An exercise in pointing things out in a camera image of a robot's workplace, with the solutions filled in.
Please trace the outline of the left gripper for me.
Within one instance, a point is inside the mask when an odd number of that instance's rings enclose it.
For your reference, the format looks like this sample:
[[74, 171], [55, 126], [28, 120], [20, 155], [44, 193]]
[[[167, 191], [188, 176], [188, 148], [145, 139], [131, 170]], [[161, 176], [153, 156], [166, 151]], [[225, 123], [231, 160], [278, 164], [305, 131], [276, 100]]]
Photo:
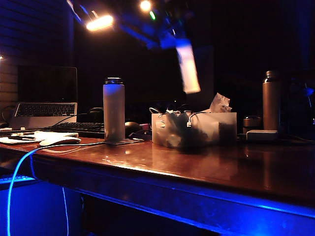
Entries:
[[182, 24], [148, 25], [145, 26], [145, 34], [149, 36], [145, 43], [148, 49], [165, 50], [191, 46]]

